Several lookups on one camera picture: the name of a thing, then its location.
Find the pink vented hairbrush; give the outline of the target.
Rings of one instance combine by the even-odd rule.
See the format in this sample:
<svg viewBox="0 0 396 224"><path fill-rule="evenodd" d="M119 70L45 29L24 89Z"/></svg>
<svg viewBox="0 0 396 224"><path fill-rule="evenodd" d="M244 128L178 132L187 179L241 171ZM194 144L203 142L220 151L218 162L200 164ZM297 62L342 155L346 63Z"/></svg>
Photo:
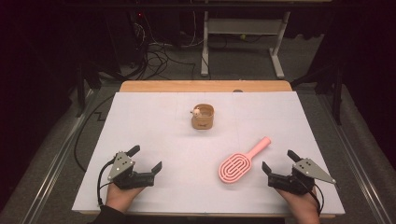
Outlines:
<svg viewBox="0 0 396 224"><path fill-rule="evenodd" d="M225 159L219 166L219 179L226 184L237 182L252 166L252 159L272 143L269 137L258 142L247 153L234 153Z"/></svg>

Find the metal floor rail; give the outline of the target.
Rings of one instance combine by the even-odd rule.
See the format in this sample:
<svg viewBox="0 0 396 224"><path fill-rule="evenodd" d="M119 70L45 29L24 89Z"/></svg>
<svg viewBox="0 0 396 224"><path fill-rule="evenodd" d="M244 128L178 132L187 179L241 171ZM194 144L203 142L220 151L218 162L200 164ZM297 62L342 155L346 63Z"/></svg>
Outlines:
<svg viewBox="0 0 396 224"><path fill-rule="evenodd" d="M342 143L347 164L354 174L361 189L361 193L363 194L365 201L368 203L375 220L378 224L393 224L386 207L379 198L379 194L375 188L375 185L368 176L367 172L364 170L364 167L359 160L354 147L351 145L351 142L347 139L347 134L344 131L344 128L341 124L338 124L335 121L335 118L332 114L332 106L329 103L328 98L325 95L319 95L318 99L324 107L324 110L326 111L327 116L330 118L332 126L334 127L337 136Z"/></svg>
<svg viewBox="0 0 396 224"><path fill-rule="evenodd" d="M71 152L71 145L86 118L97 92L88 90L83 94L84 108L78 105L78 93L72 93L73 104L49 132L44 143L35 154L19 189L28 193L27 206L18 224L35 224L40 216L64 164Z"/></svg>

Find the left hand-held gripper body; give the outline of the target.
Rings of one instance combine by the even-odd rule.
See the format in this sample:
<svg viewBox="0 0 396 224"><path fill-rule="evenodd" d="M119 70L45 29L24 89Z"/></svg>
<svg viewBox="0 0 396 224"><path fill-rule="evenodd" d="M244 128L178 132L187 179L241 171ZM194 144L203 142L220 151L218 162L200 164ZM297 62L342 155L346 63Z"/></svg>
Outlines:
<svg viewBox="0 0 396 224"><path fill-rule="evenodd" d="M154 173L138 173L132 160L134 152L118 152L112 163L107 180L119 189L138 189L154 185Z"/></svg>

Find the person's right hand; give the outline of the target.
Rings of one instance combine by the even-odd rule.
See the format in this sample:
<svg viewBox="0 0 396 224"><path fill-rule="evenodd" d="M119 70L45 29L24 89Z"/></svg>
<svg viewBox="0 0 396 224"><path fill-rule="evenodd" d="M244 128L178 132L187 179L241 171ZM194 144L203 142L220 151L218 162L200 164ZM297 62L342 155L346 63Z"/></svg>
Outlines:
<svg viewBox="0 0 396 224"><path fill-rule="evenodd" d="M296 224L299 224L299 219L304 216L319 217L314 189L305 195L295 195L281 189L277 189L276 192L287 202Z"/></svg>

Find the person's left hand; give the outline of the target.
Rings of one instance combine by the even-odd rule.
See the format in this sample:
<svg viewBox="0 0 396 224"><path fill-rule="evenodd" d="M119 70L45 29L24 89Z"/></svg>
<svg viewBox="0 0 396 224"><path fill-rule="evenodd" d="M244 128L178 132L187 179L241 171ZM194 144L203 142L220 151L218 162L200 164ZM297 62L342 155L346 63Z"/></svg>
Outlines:
<svg viewBox="0 0 396 224"><path fill-rule="evenodd" d="M106 206L125 214L131 207L134 199L143 190L144 188L120 189L115 184L110 184L107 188Z"/></svg>

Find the white metal stand frame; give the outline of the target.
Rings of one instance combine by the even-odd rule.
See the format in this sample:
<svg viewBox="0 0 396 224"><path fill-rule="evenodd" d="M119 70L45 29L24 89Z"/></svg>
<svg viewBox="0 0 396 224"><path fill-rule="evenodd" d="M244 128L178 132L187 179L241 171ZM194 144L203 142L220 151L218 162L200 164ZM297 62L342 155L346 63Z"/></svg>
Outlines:
<svg viewBox="0 0 396 224"><path fill-rule="evenodd" d="M289 23L290 12L283 14L279 20L253 19L210 19L206 11L204 14L203 50L201 58L201 75L209 75L208 37L210 35L275 35L276 44L268 49L276 77L284 79L285 75L278 58L278 52Z"/></svg>

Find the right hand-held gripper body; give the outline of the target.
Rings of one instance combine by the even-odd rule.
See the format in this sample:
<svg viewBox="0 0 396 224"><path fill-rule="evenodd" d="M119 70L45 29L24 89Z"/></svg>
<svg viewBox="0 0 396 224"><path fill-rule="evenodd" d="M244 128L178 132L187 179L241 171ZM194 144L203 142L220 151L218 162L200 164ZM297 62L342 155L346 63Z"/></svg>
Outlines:
<svg viewBox="0 0 396 224"><path fill-rule="evenodd" d="M269 187L295 195L304 195L310 192L315 186L316 180L336 184L336 180L311 159L295 162L291 167L290 175L274 174L271 169L268 169L267 176Z"/></svg>

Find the black stand leg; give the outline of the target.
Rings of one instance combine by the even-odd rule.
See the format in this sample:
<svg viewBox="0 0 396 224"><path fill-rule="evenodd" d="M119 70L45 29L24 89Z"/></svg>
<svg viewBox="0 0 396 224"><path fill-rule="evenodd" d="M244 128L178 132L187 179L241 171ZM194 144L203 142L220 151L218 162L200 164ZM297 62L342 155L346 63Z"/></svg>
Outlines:
<svg viewBox="0 0 396 224"><path fill-rule="evenodd" d="M343 67L339 63L327 63L315 71L294 79L290 85L295 88L303 83L316 82L316 94L332 94L332 117L341 125L341 95L343 85Z"/></svg>
<svg viewBox="0 0 396 224"><path fill-rule="evenodd" d="M94 90L99 90L101 88L98 69L95 63L91 61L81 62L78 64L77 68L78 118L82 115L86 107L85 84L88 84L89 87Z"/></svg>

